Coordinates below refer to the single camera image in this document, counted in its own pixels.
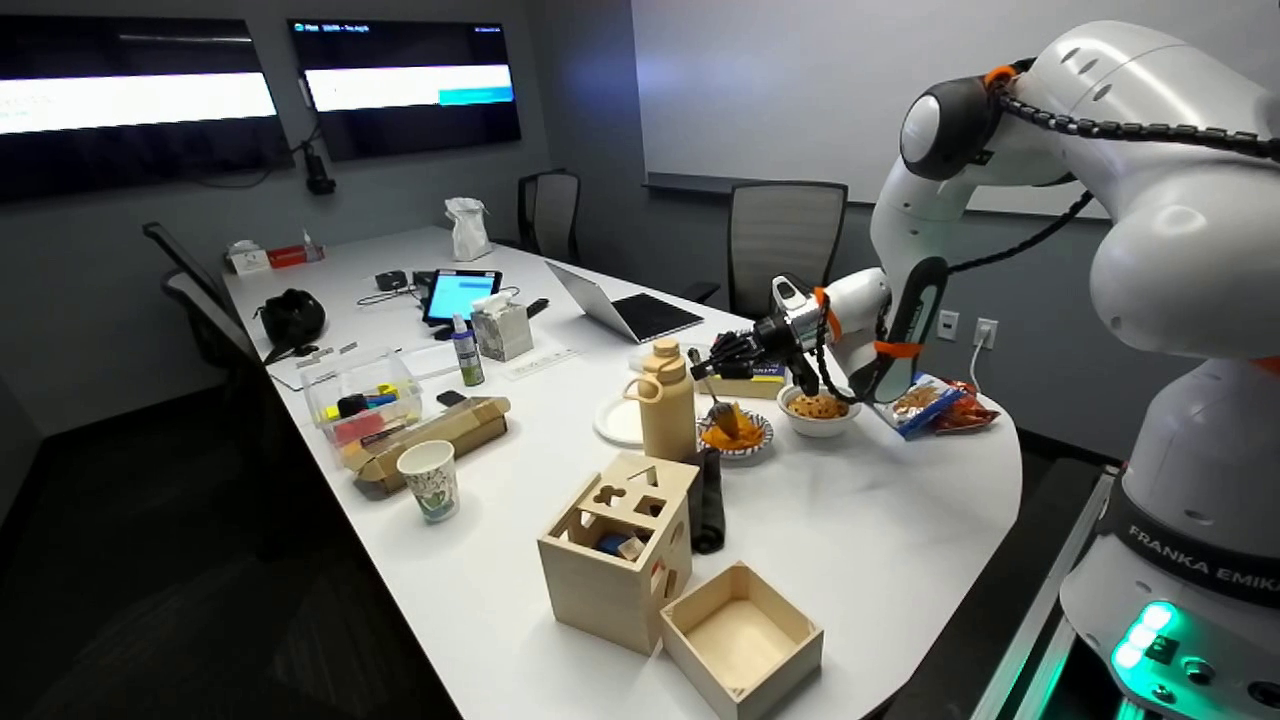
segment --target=paper cup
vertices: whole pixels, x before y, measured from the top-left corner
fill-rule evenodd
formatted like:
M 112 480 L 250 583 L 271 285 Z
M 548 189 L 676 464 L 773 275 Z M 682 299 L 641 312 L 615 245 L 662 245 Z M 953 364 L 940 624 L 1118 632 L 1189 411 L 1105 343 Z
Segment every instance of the paper cup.
M 397 472 L 414 494 L 414 506 L 423 506 L 426 522 L 443 522 L 456 506 L 456 464 L 453 464 L 448 440 L 418 440 L 399 450 Z

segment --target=white table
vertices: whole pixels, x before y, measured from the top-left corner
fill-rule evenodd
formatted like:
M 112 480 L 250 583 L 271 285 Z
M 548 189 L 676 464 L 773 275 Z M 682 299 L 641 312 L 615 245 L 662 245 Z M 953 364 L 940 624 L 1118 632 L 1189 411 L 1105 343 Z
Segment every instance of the white table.
M 434 269 L 448 230 L 418 228 L 361 245 L 330 245 L 326 259 L 271 275 L 226 278 L 245 326 L 264 353 L 257 306 L 307 287 L 326 306 L 322 349 L 441 349 L 410 299 L 372 297 L 382 269 Z M 409 491 L 366 499 L 336 464 L 303 390 L 278 399 L 301 424 L 330 494 L 366 547 L 379 578 L 441 673 L 456 707 L 471 720 L 673 720 L 708 717 L 708 705 L 666 655 L 636 655 L 598 634 L 555 624 L 534 536 L 621 449 L 592 430 L 595 411 L 630 377 L 629 339 L 585 321 L 538 256 L 494 248 L 487 269 L 520 285 L 525 299 L 548 297 L 532 321 L 534 353 L 511 367 L 487 360 L 487 385 L 511 399 L 511 430 L 460 460 L 460 513 L 426 527 Z M 636 285 L 595 275 L 612 297 Z M 705 325 L 676 331 L 708 349 L 723 326 L 746 326 L 714 306 L 682 305 Z M 456 387 L 456 372 L 418 380 L 423 396 Z M 844 440 L 801 440 L 773 405 L 746 405 L 775 424 L 773 457 L 723 466 L 726 542 L 694 554 L 690 583 L 730 559 L 750 564 L 823 634 L 823 673 L 783 717 L 863 717 L 885 705 L 926 655 L 965 593 L 976 583 L 1018 506 L 1018 444 L 1012 418 L 991 430 L 926 435 L 902 444 L 872 411 Z

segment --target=laptop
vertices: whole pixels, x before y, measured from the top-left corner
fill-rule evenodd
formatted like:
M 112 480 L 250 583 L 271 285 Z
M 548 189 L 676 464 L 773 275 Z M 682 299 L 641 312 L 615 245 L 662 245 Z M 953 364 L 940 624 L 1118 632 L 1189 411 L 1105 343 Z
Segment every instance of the laptop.
M 624 299 L 608 299 L 604 287 L 572 269 L 548 263 L 555 270 L 555 278 L 567 287 L 567 297 L 604 326 L 629 337 L 630 343 L 673 331 L 673 326 L 687 326 L 700 325 L 700 316 L 662 305 L 656 297 L 624 297 Z

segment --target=tablet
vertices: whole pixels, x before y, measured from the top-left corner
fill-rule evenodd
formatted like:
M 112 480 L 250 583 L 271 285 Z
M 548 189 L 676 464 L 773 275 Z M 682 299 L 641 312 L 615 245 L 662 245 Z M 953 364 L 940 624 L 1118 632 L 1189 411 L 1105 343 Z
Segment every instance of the tablet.
M 426 275 L 423 321 L 453 325 L 456 316 L 471 321 L 471 306 L 503 285 L 503 270 L 493 269 L 434 269 Z

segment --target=open wooden box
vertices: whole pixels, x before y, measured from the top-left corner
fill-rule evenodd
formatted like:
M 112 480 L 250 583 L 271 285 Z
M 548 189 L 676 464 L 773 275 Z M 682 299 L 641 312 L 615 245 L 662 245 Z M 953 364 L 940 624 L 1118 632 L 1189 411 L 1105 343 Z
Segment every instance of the open wooden box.
M 746 564 L 673 601 L 662 645 L 719 720 L 767 717 L 823 655 L 823 632 Z
M 690 464 L 621 450 L 534 540 L 561 624 L 650 650 L 682 586 Z

